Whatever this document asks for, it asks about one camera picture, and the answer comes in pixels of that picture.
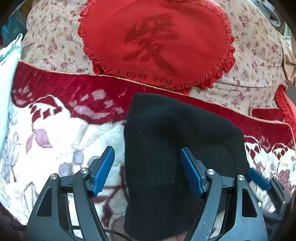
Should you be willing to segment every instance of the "blue gripper pad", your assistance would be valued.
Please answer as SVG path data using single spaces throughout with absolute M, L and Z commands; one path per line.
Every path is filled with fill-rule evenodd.
M 246 176 L 256 183 L 262 190 L 269 191 L 271 189 L 271 184 L 255 169 L 250 168 L 247 171 Z
M 203 188 L 202 188 L 202 179 L 200 175 L 198 174 L 196 168 L 192 164 L 191 159 L 187 155 L 184 148 L 180 151 L 180 161 L 183 166 L 185 175 L 187 177 L 187 180 L 190 185 L 190 189 L 193 193 L 198 195 L 199 197 L 202 197 L 204 194 Z
M 105 156 L 102 164 L 94 177 L 94 187 L 92 189 L 92 193 L 94 196 L 97 196 L 99 192 L 103 190 L 105 185 L 106 179 L 109 175 L 110 169 L 114 162 L 115 158 L 115 151 L 114 148 L 111 147 L 108 151 L 107 155 Z

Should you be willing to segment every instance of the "pink flower pattern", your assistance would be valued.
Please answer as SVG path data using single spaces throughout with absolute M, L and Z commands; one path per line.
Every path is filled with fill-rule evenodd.
M 216 0 L 230 21 L 236 62 L 212 89 L 191 89 L 192 97 L 249 115 L 250 107 L 277 107 L 274 94 L 285 85 L 277 31 L 251 1 Z
M 77 34 L 85 2 L 40 0 L 27 18 L 22 60 L 54 71 L 93 74 Z
M 22 60 L 55 71 L 93 74 L 77 34 L 85 2 L 40 0 L 27 19 Z M 231 21 L 236 62 L 214 88 L 201 91 L 194 87 L 190 95 L 247 115 L 250 107 L 276 107 L 275 91 L 285 82 L 276 30 L 249 1 L 216 2 Z

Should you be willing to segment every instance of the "red cushion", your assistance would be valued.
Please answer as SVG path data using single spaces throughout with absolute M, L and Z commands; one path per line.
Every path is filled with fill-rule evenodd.
M 287 88 L 284 85 L 280 85 L 276 90 L 274 98 L 276 100 L 276 104 L 281 109 L 286 123 L 291 126 L 291 129 L 296 136 L 296 107 L 294 103 L 290 100 L 290 98 L 286 95 Z
M 89 0 L 79 21 L 96 74 L 205 89 L 235 61 L 230 21 L 213 1 Z

